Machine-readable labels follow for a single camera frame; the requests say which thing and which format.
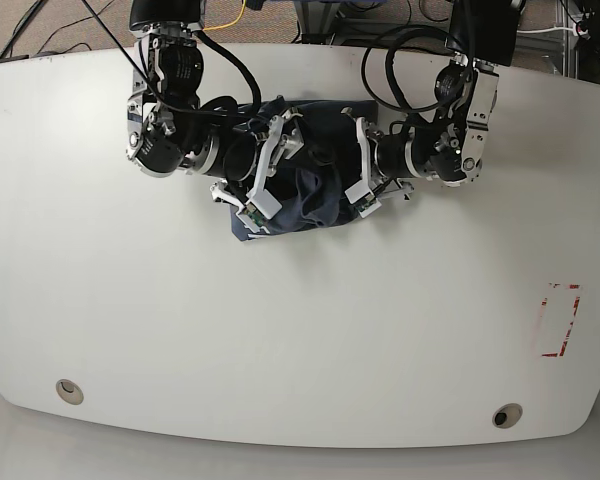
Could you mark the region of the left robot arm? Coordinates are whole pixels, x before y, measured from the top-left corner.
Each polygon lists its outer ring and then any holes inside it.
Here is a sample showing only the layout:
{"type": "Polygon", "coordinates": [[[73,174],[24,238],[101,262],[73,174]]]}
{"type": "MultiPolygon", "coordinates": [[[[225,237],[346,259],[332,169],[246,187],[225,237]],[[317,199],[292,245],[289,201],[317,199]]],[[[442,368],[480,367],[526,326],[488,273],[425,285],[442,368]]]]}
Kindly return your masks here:
{"type": "Polygon", "coordinates": [[[375,101],[403,114],[398,132],[382,132],[363,117],[355,121],[361,152],[361,178],[346,191],[349,202],[366,216],[379,207],[390,184],[408,195],[414,178],[438,179],[447,186],[473,181],[482,169],[488,124],[497,99],[499,76],[515,50],[522,1],[456,1],[448,30],[432,25],[406,24],[377,35],[368,51],[390,40],[384,61],[393,103],[375,101]],[[453,52],[435,80],[435,102],[409,103],[395,72],[397,52],[413,39],[444,42],[453,52]]]}

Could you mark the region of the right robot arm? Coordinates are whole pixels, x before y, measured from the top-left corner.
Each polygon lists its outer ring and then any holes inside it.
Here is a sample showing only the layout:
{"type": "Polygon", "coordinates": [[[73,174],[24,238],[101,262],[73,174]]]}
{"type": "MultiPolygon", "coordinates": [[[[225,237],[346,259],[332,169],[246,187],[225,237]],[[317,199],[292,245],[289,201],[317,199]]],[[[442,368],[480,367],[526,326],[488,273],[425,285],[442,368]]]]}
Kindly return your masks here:
{"type": "Polygon", "coordinates": [[[132,94],[127,101],[128,159],[151,176],[177,170],[216,178],[215,201],[259,231],[282,209],[266,187],[282,159],[304,145],[293,106],[262,103],[248,68],[204,31],[203,1],[135,1],[129,28],[136,37],[132,94]],[[237,68],[252,95],[202,102],[205,45],[237,68]]]}

